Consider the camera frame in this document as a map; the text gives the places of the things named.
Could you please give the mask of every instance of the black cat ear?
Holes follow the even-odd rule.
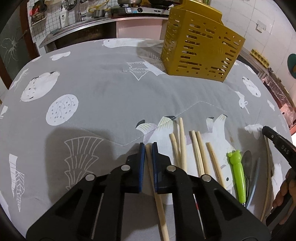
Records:
[[[172,121],[173,121],[174,119],[176,119],[176,117],[175,117],[174,115],[169,115],[169,116],[165,116],[165,117],[170,118]]]
[[[141,124],[144,124],[145,123],[145,120],[141,120],[138,122],[138,124],[136,125],[136,128],[138,127],[138,125],[141,125]]]

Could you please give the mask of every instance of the human hand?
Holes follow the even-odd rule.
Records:
[[[289,185],[287,183],[287,179],[289,178],[290,171],[291,171],[291,169],[287,172],[286,180],[282,183],[280,191],[278,192],[275,200],[272,203],[273,208],[276,208],[276,207],[282,205],[282,203],[284,201],[284,196],[288,193],[288,191],[293,198],[293,204],[291,205],[287,215],[279,222],[280,225],[283,225],[288,220],[289,216],[291,215],[292,211],[294,210],[294,208],[296,206],[296,181],[294,179],[292,179],[290,181]]]

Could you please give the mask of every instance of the electrical outlet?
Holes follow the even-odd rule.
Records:
[[[266,30],[266,25],[264,23],[262,23],[261,21],[257,21],[257,26],[256,26],[256,30],[260,33],[262,33],[263,31]]]

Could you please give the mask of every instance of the basket handle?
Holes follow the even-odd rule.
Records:
[[[199,15],[202,15],[206,18],[209,18],[215,22],[218,22],[222,25],[222,13],[218,11],[217,9],[205,4],[201,3],[197,0],[179,0],[180,5],[174,7],[179,9],[184,9],[193,13],[197,13]]]

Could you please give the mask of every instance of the yellow plastic basket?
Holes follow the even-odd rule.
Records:
[[[169,75],[225,80],[245,39],[221,18],[221,12],[195,0],[171,8],[161,53]]]

